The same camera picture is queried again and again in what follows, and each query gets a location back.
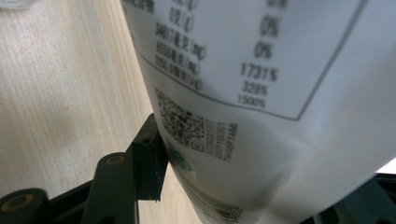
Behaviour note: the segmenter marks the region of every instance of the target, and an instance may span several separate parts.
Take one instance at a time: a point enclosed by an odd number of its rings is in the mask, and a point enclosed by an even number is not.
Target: light wood grain
[[[0,9],[0,41],[0,197],[92,179],[151,113],[118,1]],[[139,210],[141,223],[200,223],[171,169],[163,200]]]

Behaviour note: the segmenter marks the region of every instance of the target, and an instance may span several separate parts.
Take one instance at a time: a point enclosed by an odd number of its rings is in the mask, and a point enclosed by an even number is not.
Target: nutrition label
[[[144,21],[129,29],[141,61],[158,71],[153,76],[222,105],[291,120],[315,97],[363,2],[124,0],[132,5],[128,21]]]

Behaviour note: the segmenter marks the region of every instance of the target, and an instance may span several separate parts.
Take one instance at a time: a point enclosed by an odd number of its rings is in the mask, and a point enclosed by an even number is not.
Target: white plastic bag
[[[122,5],[204,223],[298,223],[396,156],[396,1]]]

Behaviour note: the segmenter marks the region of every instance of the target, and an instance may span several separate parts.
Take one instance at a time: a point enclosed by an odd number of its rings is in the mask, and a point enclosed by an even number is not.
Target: black plastic part
[[[113,153],[99,160],[82,223],[138,223],[132,158]]]
[[[157,123],[150,115],[127,153],[107,155],[98,162],[93,181],[50,201],[42,189],[3,197],[0,224],[138,223],[137,200],[160,200],[167,163]]]
[[[168,157],[153,115],[148,117],[126,152],[134,158],[137,199],[160,201]]]
[[[395,183],[394,175],[378,175],[316,218],[322,224],[394,224],[396,204],[389,193],[396,190]]]
[[[79,223],[91,188],[91,181],[49,201],[50,224]]]
[[[42,189],[22,189],[0,200],[0,223],[36,224],[47,221],[42,211],[48,207],[47,193]]]

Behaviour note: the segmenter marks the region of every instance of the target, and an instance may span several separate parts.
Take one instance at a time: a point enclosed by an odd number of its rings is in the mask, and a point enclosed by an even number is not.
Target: black border line
[[[155,68],[157,71],[159,71],[160,73],[162,73],[163,75],[171,78],[172,80],[174,80],[176,83],[178,83],[179,85],[181,85],[182,87],[186,88],[187,90],[206,98],[207,100],[211,100],[213,102],[222,104],[222,105],[229,105],[229,106],[233,106],[233,107],[237,107],[237,108],[241,108],[241,109],[248,109],[248,110],[252,110],[252,111],[257,111],[257,112],[261,112],[264,114],[268,114],[280,119],[288,119],[288,120],[293,120],[293,121],[298,121],[300,120],[300,118],[303,116],[305,110],[308,108],[309,104],[311,103],[312,99],[314,98],[316,92],[318,91],[318,88],[320,87],[321,83],[323,82],[324,78],[326,77],[327,73],[329,72],[330,68],[332,67],[332,65],[334,64],[336,58],[338,57],[338,55],[340,54],[341,50],[343,49],[345,43],[347,42],[347,40],[349,39],[350,34],[352,33],[353,28],[355,27],[359,16],[361,15],[361,13],[363,12],[364,7],[366,6],[368,0],[361,0],[360,4],[358,5],[358,8],[356,9],[355,13],[352,16],[351,21],[349,22],[348,26],[346,27],[346,30],[344,32],[343,37],[341,38],[337,48],[335,49],[334,53],[332,54],[332,57],[330,58],[330,60],[327,62],[325,68],[323,69],[317,84],[315,85],[314,89],[311,91],[311,93],[308,96],[308,99],[305,101],[305,104],[303,106],[303,109],[300,111],[299,115],[297,116],[297,118],[290,118],[290,117],[286,117],[283,115],[278,115],[275,113],[271,113],[269,111],[264,111],[264,110],[260,110],[260,109],[256,109],[256,108],[251,108],[251,107],[247,107],[247,106],[242,106],[242,105],[235,105],[235,104],[231,104],[231,103],[226,103],[223,102],[221,100],[212,98],[210,96],[204,95],[198,91],[195,91],[194,89],[190,88],[189,86],[185,85],[184,83],[180,82],[179,80],[175,79],[173,76],[165,73],[161,68],[157,67],[155,64],[151,63],[144,55],[143,53],[140,51],[139,47],[135,44],[135,42],[133,41],[134,44],[134,49],[137,52],[136,55],[138,55],[139,57],[141,57],[146,63],[148,63],[149,65],[151,65],[153,68]]]
[[[363,9],[366,6],[367,2],[368,2],[368,0],[362,0],[360,2],[360,4],[358,5],[358,8],[356,9],[354,15],[352,16],[352,20],[349,22],[349,25],[346,27],[344,35],[340,40],[340,43],[338,44],[337,48],[335,49],[334,53],[332,54],[332,57],[327,62],[326,66],[324,67],[324,69],[317,81],[317,85],[315,85],[314,89],[309,94],[309,97],[306,100],[305,105],[303,106],[303,109],[300,111],[300,114],[298,115],[297,120],[300,120],[300,118],[303,116],[303,113],[308,108],[308,105],[311,103],[312,99],[314,98],[315,94],[317,93],[318,88],[320,87],[320,84],[323,82],[323,80],[326,77],[327,73],[329,72],[330,68],[332,67],[332,65],[334,64],[338,55],[340,54],[341,50],[343,49],[345,43],[349,39],[349,36],[352,33],[352,30],[355,27],[356,23],[358,22],[358,18],[361,15],[361,13],[363,12]]]

